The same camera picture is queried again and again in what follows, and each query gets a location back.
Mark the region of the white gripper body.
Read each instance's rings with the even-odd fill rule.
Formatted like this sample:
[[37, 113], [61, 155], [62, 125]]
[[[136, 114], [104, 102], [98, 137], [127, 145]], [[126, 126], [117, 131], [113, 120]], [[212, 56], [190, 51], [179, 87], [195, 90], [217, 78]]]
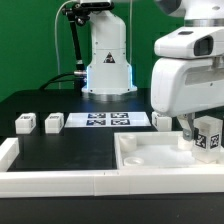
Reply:
[[152, 72], [151, 105], [169, 117], [224, 106], [224, 56], [159, 59]]

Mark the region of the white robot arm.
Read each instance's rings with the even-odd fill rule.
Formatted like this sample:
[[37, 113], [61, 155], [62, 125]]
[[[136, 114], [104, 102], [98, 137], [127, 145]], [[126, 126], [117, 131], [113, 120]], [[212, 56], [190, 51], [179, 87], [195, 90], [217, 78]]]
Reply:
[[[157, 57], [150, 75], [151, 105], [176, 117], [186, 140], [197, 130], [194, 114], [224, 106], [224, 0], [154, 0], [181, 27], [152, 39]], [[112, 13], [113, 0], [71, 0], [62, 7], [72, 27], [91, 24], [92, 58], [78, 69], [86, 76], [81, 93], [100, 101], [137, 91], [126, 58], [125, 24]]]

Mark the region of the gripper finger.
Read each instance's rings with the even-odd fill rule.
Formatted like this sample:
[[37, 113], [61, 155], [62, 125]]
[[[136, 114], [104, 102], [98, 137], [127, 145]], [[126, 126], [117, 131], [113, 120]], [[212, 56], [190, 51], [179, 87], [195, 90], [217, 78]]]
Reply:
[[179, 116], [179, 123], [183, 129], [183, 138], [186, 141], [191, 141], [194, 138], [194, 113], [183, 114]]

